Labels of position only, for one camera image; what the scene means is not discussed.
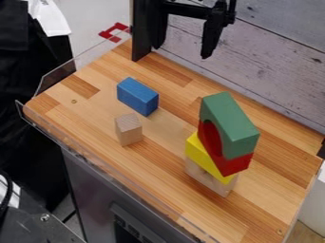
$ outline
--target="transparent plastic shield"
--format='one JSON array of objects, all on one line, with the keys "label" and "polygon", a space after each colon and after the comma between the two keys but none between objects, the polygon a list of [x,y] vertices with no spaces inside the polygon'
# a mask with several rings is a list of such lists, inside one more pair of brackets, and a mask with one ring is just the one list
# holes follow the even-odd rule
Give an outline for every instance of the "transparent plastic shield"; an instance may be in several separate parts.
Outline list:
[{"label": "transparent plastic shield", "polygon": [[[116,38],[119,38],[121,40],[118,43],[115,43],[113,40]],[[102,55],[109,52],[111,49],[117,47],[128,39],[130,39],[129,28],[124,31],[119,31],[111,38],[103,40],[100,44],[84,51],[77,57],[58,66],[42,77],[42,80],[39,83],[34,94],[34,97],[52,87],[53,85],[59,83],[74,72],[82,69],[84,66],[100,58]]]},{"label": "transparent plastic shield", "polygon": [[32,109],[18,101],[16,101],[16,105],[19,115],[24,121],[56,142],[61,148],[68,151],[71,155],[78,158],[80,162],[90,165],[91,168],[100,173],[102,177],[109,180],[116,187],[120,188],[138,202],[142,203],[143,206],[154,213],[159,213],[159,215],[163,214],[165,217],[169,218],[170,221],[168,221],[174,222],[174,227],[177,228],[181,234],[187,234],[187,232],[190,232],[193,235],[193,238],[197,239],[198,242],[219,242],[211,235],[194,225],[188,219],[171,209],[165,203],[152,196],[144,188],[135,184],[131,178],[121,174],[114,167],[109,165],[109,163],[103,161],[91,151],[86,149],[80,142],[72,138],[69,134],[44,120]]},{"label": "transparent plastic shield", "polygon": [[[42,78],[34,96],[40,95],[42,92],[59,83],[64,78],[82,69],[84,66],[100,58],[114,47],[117,47],[124,41],[128,40],[130,38],[128,29],[125,31],[120,31],[112,38],[116,37],[121,39],[119,43],[111,42],[109,39],[104,40],[99,45],[85,51],[76,58],[49,72]],[[56,142],[72,156],[78,158],[80,162],[87,163],[102,177],[109,180],[127,195],[142,203],[144,207],[157,215],[161,215],[162,219],[169,219],[168,222],[178,229],[180,234],[189,236],[189,239],[194,240],[193,242],[218,242],[188,219],[171,209],[164,202],[160,201],[155,196],[152,196],[144,188],[134,183],[132,178],[128,178],[126,175],[123,175],[108,162],[103,161],[97,155],[89,151],[89,149],[83,146],[81,142],[71,137],[70,134],[66,133],[63,129],[60,129],[55,124],[46,121],[35,110],[25,106],[19,101],[16,101],[16,105],[19,115],[24,121]]]}]

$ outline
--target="cube block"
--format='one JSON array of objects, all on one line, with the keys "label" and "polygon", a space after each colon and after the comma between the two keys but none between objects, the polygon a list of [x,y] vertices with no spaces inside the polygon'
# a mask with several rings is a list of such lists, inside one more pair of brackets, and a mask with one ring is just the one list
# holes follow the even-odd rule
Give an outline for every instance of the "cube block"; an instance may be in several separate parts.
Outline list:
[{"label": "cube block", "polygon": [[254,152],[259,131],[229,92],[204,97],[201,102],[200,120],[204,123],[212,122],[216,126],[221,145],[211,146],[216,146],[216,153],[222,153],[226,159],[235,159]]},{"label": "cube block", "polygon": [[143,126],[134,113],[116,118],[115,132],[121,146],[127,146],[143,139]]},{"label": "cube block", "polygon": [[186,158],[186,167],[185,172],[188,176],[194,178],[201,184],[210,188],[215,193],[219,194],[222,197],[228,197],[231,190],[234,189],[239,175],[236,174],[228,184],[223,184],[219,180],[215,179],[212,175],[207,173],[204,169],[202,169],[196,162],[191,160],[190,158]]},{"label": "cube block", "polygon": [[199,167],[211,174],[223,184],[228,184],[235,175],[224,177],[215,162],[210,158],[195,132],[189,137],[185,145],[185,155],[197,163]]},{"label": "cube block", "polygon": [[138,81],[127,78],[117,85],[117,98],[143,116],[158,108],[159,94]]}]

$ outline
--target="wooden table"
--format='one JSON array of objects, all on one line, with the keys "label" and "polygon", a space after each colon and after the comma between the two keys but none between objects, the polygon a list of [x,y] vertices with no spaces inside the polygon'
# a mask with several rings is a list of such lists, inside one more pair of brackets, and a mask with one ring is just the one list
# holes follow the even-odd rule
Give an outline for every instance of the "wooden table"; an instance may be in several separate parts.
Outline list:
[{"label": "wooden table", "polygon": [[[32,99],[24,112],[54,136],[90,151],[93,163],[193,234],[198,226],[220,242],[280,242],[303,202],[321,159],[322,136],[224,86],[151,53],[130,61],[131,42],[116,47]],[[127,147],[117,142],[114,118],[133,112],[116,99],[116,85],[132,77],[160,93],[160,108],[143,123],[144,140]],[[197,129],[201,97],[232,92],[258,127],[261,138],[248,170],[226,199],[184,172],[185,140]],[[115,174],[114,168],[125,177]]]}]

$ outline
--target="white paper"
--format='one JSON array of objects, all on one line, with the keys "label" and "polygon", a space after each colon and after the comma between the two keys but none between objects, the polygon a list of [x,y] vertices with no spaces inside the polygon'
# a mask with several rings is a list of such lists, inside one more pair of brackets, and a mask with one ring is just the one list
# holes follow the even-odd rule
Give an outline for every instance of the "white paper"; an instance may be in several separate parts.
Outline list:
[{"label": "white paper", "polygon": [[26,0],[29,2],[29,14],[37,19],[47,37],[68,35],[71,29],[67,19],[53,0]]},{"label": "white paper", "polygon": [[320,167],[320,172],[318,174],[318,179],[325,183],[325,160],[323,161],[323,164]]},{"label": "white paper", "polygon": [[[0,201],[3,200],[7,192],[7,181],[0,176]],[[13,183],[13,192],[10,200],[10,207],[18,209],[20,200],[20,187]]]}]

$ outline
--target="blue block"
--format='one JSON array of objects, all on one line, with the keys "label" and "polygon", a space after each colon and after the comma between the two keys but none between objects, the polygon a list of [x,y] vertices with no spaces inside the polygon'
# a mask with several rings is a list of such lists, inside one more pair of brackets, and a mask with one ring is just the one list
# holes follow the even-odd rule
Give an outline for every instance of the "blue block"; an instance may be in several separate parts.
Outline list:
[{"label": "blue block", "polygon": [[158,108],[159,94],[138,81],[127,78],[117,85],[118,100],[145,117]]}]

